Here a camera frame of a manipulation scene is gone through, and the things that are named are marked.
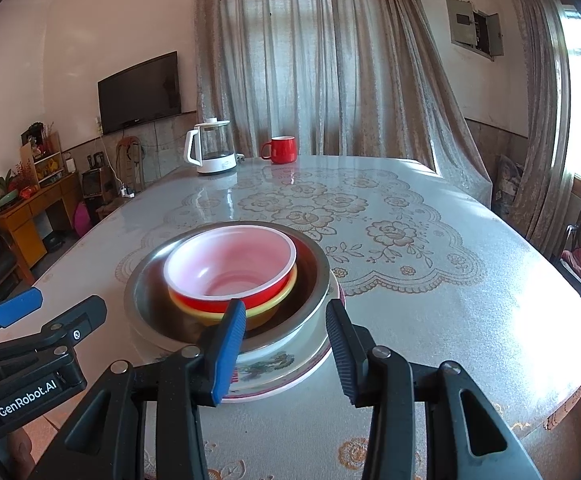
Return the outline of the left hand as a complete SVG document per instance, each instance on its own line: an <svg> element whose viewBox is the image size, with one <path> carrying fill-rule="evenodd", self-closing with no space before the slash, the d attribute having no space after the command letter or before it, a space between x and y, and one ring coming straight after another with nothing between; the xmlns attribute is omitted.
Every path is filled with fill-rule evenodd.
<svg viewBox="0 0 581 480"><path fill-rule="evenodd" d="M36 462L32 457L32 441L24 428L18 428L6 437L7 469L16 479L27 480Z"/></svg>

